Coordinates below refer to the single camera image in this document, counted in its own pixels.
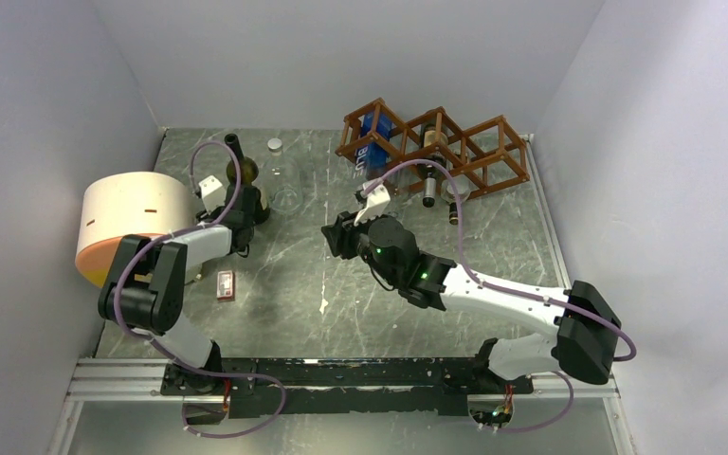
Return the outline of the clear bottle silver cap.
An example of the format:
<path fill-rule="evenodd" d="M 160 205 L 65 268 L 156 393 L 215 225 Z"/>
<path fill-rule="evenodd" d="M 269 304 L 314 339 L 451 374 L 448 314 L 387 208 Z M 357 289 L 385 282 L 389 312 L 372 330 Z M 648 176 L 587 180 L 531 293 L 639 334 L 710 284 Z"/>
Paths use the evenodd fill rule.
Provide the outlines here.
<path fill-rule="evenodd" d="M 298 164 L 292 156 L 284 153 L 279 138 L 270 138 L 267 149 L 270 156 L 264 165 L 264 177 L 269 206 L 278 213 L 294 213 L 303 202 Z"/>

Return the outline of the clear square gold-label bottle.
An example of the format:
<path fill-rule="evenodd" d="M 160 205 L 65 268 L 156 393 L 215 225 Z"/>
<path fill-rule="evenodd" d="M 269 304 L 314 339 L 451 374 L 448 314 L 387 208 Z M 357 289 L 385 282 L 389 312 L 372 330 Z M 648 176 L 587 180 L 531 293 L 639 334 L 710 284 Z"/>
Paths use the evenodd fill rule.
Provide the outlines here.
<path fill-rule="evenodd" d="M 464 175 L 457 175 L 452 181 L 455 188 L 451 186 L 448 179 L 441 184 L 441 196 L 448 204 L 448 222 L 452 226 L 457 226 L 459 215 L 456 207 L 456 194 L 459 195 L 462 203 L 465 202 L 472 191 L 472 183 Z"/>

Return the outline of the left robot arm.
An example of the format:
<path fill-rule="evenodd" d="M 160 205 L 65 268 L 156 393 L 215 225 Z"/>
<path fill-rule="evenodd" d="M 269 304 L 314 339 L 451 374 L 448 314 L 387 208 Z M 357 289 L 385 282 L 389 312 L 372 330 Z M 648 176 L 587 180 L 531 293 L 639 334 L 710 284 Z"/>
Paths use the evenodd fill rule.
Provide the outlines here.
<path fill-rule="evenodd" d="M 122 237 L 98 299 L 99 315 L 152 342 L 181 366 L 198 392 L 213 393 L 225 379 L 218 344 L 182 314 L 186 272 L 232 254 L 247 254 L 261 192 L 230 188 L 226 203 L 201 214 L 200 224 L 177 236 Z"/>

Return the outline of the clear round glass bottle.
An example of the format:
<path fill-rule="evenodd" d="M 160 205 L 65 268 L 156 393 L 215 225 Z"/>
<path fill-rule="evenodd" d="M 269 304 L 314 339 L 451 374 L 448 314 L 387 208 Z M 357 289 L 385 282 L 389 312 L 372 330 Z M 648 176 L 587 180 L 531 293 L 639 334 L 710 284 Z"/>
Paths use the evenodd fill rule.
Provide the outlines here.
<path fill-rule="evenodd" d="M 384 179 L 384 185 L 390 194 L 389 207 L 398 209 L 406 204 L 410 197 L 410 185 L 416 180 L 412 167 L 402 168 Z"/>

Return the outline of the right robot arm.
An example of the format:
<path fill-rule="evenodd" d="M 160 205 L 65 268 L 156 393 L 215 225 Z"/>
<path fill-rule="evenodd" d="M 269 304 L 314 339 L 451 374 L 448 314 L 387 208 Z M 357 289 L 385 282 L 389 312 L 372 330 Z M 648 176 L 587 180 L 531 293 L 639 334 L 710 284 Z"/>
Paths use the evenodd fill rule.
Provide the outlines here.
<path fill-rule="evenodd" d="M 548 371 L 593 385 L 609 381 L 621 322 L 594 285 L 539 287 L 467 271 L 422 251 L 414 234 L 386 215 L 357 223 L 343 211 L 320 231 L 333 256 L 361 259 L 385 289 L 416 307 L 477 313 L 529 330 L 526 337 L 497 340 L 475 365 L 482 391 Z"/>

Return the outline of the blue square bottle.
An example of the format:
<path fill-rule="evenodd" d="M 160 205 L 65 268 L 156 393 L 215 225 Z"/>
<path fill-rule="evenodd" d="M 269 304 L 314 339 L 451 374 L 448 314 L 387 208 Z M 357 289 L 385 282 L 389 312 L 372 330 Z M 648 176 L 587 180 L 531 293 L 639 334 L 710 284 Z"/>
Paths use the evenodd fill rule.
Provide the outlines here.
<path fill-rule="evenodd" d="M 370 132 L 373 126 L 374 112 L 364 115 L 359 136 L 364 137 Z M 391 137 L 391 128 L 393 123 L 386 117 L 380 116 L 375 131 L 388 139 Z M 391 158 L 388 152 L 377 142 L 371 142 L 367 145 L 359 147 L 354 153 L 354 167 L 351 173 L 351 179 L 354 186 L 360 186 L 377 177 L 381 177 L 386 171 Z M 400 174 L 395 173 L 387 179 L 385 186 L 392 195 L 398 193 L 398 185 Z"/>

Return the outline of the brown wooden wine rack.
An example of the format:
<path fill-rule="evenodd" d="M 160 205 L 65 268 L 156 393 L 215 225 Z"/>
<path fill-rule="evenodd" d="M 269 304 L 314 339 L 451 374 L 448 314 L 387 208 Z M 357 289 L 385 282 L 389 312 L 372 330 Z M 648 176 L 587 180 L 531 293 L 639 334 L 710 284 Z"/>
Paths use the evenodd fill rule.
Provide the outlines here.
<path fill-rule="evenodd" d="M 372 129 L 360 137 L 362 119 L 370 112 L 374 112 Z M 393 123 L 388 139 L 375 131 L 380 116 Z M 531 177 L 527 145 L 505 116 L 463 128 L 438 106 L 404 120 L 377 98 L 344 117 L 335 154 L 354 164 L 355 150 L 374 141 L 391 158 L 387 171 L 413 159 L 442 157 L 452 176 L 464 175 L 470 180 L 472 199 L 525 183 Z"/>

